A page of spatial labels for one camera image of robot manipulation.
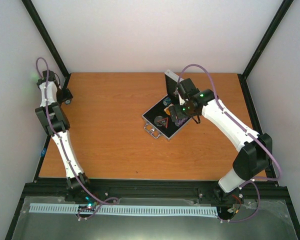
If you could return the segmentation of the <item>orange blue round button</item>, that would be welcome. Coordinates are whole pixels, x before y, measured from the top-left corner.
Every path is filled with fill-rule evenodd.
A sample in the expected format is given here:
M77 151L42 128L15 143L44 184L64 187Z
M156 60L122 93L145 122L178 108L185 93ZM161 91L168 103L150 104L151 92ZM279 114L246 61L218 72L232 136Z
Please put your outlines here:
M167 115L171 115L171 113L170 113L170 110L169 110L169 108L168 107L166 107L165 109L164 109L164 112L167 114Z

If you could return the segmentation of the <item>tall purple chip stack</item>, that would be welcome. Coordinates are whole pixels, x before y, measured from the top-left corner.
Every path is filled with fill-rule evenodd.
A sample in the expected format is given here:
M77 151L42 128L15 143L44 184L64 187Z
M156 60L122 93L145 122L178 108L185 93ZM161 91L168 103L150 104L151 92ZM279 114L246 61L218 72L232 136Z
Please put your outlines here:
M180 127L180 126L182 126L184 123L186 123L188 121L188 119L180 119L180 120L177 120L176 122L175 122L175 125L177 126L177 127Z

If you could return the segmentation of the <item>red black triangular button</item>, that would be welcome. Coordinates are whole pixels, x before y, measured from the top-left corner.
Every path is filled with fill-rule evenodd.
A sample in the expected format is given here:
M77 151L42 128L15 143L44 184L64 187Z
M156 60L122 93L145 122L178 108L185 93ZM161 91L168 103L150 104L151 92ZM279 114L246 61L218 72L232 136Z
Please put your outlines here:
M168 122L169 122L169 118L168 118L168 117L159 119L159 120L157 121L157 123L158 123L160 126L163 126L163 127L165 127L166 129L168 128Z

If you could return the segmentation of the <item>clear round dealer button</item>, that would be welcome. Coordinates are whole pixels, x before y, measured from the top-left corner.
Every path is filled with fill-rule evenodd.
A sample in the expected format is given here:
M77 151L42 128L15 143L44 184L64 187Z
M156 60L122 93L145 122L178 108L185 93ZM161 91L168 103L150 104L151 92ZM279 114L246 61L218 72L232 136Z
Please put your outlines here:
M158 127L165 127L166 126L166 123L165 123L165 119L163 116L156 116L154 118L154 123L158 126Z

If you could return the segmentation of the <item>aluminium poker case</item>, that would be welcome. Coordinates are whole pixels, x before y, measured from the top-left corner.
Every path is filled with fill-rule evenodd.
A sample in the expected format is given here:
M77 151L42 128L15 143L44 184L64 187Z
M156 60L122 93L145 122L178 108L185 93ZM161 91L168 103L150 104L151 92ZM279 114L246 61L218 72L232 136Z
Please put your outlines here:
M164 73L166 84L166 95L147 110L142 118L145 121L144 130L153 138L164 137L168 141L172 139L186 124L189 118L178 120L170 113L169 107L179 103L179 97L175 94L179 76L171 70Z

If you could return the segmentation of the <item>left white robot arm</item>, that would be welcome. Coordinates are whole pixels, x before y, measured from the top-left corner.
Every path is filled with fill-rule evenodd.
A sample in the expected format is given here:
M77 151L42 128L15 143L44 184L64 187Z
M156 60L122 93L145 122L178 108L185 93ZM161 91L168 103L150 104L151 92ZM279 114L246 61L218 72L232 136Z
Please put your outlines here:
M70 138L70 122L61 108L62 91L53 71L45 70L36 85L41 92L41 103L35 109L45 133L54 141L62 159L67 189L76 191L82 201L93 198L94 188L79 164Z

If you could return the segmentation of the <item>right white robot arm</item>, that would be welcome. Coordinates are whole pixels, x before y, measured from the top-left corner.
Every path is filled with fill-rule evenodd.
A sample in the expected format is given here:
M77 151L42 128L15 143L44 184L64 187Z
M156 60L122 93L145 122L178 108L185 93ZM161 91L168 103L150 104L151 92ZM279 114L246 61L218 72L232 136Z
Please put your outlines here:
M177 102L169 111L174 122L192 118L199 124L200 116L203 116L230 140L237 151L232 168L218 180L213 189L216 200L222 201L226 195L249 181L267 180L267 177L259 176L259 173L275 162L272 155L273 141L268 134L259 134L245 125L210 89L186 90L178 86L173 95L177 97Z

